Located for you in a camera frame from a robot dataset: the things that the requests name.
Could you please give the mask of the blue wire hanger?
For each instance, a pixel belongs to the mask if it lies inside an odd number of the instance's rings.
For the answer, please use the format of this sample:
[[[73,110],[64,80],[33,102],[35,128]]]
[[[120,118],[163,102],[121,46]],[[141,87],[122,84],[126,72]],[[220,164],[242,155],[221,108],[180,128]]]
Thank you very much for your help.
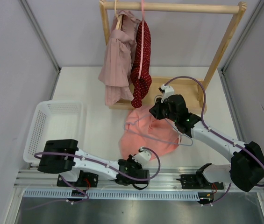
[[[157,143],[174,147],[193,145],[193,140],[181,134],[172,121],[155,119],[149,109],[149,106],[141,106],[129,112],[123,125],[121,141],[130,144],[142,142],[148,147]]]

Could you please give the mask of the salmon pink skirt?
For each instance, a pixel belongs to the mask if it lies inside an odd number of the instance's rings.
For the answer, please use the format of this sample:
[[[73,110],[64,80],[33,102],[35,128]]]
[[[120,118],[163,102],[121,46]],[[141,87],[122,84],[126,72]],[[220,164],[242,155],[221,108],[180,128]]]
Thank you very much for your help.
[[[166,119],[155,119],[148,106],[130,111],[119,140],[122,158],[138,153],[140,147],[152,149],[159,157],[173,152],[179,146],[180,137],[171,125]]]

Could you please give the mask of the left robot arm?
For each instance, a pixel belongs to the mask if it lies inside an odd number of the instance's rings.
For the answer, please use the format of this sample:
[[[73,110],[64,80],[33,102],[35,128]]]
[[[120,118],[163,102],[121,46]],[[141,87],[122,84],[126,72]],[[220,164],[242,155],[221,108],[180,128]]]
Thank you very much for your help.
[[[59,174],[74,187],[81,186],[85,173],[123,186],[149,184],[149,170],[143,169],[143,165],[151,159],[152,153],[144,148],[127,159],[108,161],[78,148],[76,140],[49,140],[44,151],[35,153],[34,157],[40,159],[38,171]]]

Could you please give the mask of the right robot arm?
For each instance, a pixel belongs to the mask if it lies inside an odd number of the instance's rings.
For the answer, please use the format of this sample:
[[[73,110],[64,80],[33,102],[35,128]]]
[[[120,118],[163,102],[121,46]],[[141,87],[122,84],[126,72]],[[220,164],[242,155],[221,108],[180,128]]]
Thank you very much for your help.
[[[149,112],[155,119],[169,119],[179,132],[205,143],[229,161],[227,165],[206,164],[197,170],[195,181],[200,188],[213,182],[233,183],[245,192],[264,187],[264,155],[257,143],[247,144],[212,129],[202,117],[188,111],[181,95],[157,98]]]

